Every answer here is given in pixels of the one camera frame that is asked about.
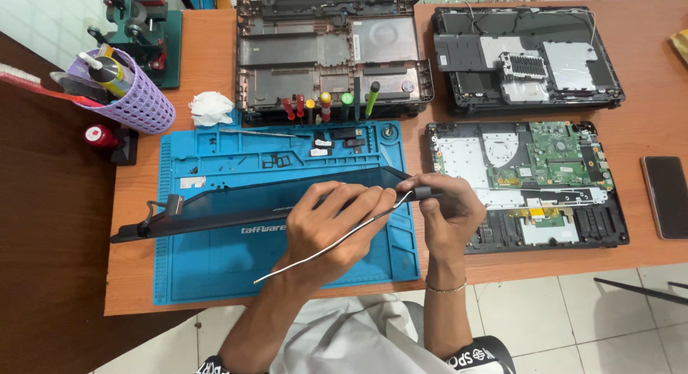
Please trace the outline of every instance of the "hand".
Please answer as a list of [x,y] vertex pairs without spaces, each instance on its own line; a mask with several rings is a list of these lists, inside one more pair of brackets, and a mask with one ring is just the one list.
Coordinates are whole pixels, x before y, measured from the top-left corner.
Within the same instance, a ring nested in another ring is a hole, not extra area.
[[397,189],[408,191],[416,186],[430,186],[443,193],[439,200],[420,201],[430,254],[439,262],[461,262],[466,244],[485,219],[485,206],[461,177],[418,174],[399,183]]
[[[313,209],[320,198],[327,194],[327,199]],[[356,200],[340,212],[344,203],[352,198]],[[287,217],[287,250],[272,270],[314,255],[344,236],[359,222],[388,210],[395,201],[394,190],[383,190],[379,186],[367,188],[334,181],[312,185]],[[337,280],[368,253],[370,240],[384,227],[387,218],[384,216],[373,221],[331,251],[284,274],[293,283],[313,290]]]

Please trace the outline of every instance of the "bracelet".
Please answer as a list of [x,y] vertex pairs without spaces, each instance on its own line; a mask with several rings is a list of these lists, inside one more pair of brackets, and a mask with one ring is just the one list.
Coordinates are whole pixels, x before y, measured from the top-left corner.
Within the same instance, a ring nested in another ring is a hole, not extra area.
[[428,280],[425,280],[425,289],[430,290],[431,292],[435,293],[452,293],[452,292],[458,292],[459,290],[462,290],[463,288],[466,288],[466,284],[468,284],[468,279],[464,278],[464,284],[458,287],[457,289],[452,289],[452,290],[437,290],[434,289],[433,287],[430,287],[428,285]]

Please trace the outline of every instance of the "white tissue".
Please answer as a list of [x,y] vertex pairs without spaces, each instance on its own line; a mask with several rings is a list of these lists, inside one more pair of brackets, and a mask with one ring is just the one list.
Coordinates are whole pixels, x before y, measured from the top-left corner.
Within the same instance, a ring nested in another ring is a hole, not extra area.
[[204,91],[194,96],[188,104],[193,114],[195,126],[211,127],[217,123],[231,124],[232,118],[229,112],[234,109],[234,103],[229,98],[222,96],[219,91]]

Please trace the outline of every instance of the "pink brush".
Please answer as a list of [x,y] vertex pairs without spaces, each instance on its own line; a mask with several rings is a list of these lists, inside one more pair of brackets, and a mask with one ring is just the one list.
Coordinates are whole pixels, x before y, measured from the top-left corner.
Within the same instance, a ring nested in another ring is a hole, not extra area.
[[102,106],[102,104],[96,101],[90,100],[83,96],[73,96],[71,94],[64,94],[58,91],[48,90],[40,86],[40,78],[32,76],[31,74],[16,69],[12,66],[4,65],[0,63],[0,81],[5,81],[14,86],[24,88],[26,90],[33,91],[39,94],[45,94],[46,96],[63,98],[65,100],[72,100],[75,103],[79,103],[84,106],[97,107]]

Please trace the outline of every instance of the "purple plastic basket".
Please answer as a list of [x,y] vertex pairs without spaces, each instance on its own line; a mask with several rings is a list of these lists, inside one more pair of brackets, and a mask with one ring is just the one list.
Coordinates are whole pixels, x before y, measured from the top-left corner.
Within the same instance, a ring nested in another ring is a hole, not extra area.
[[[167,131],[174,123],[176,115],[174,106],[170,104],[160,89],[153,84],[153,81],[148,78],[129,54],[122,50],[115,50],[129,63],[129,66],[135,68],[132,88],[124,97],[110,105],[100,107],[77,105],[119,121],[140,132],[156,134]],[[90,56],[95,56],[97,53],[98,49],[88,52]],[[80,58],[72,62],[67,73],[83,79],[90,79],[88,65]]]

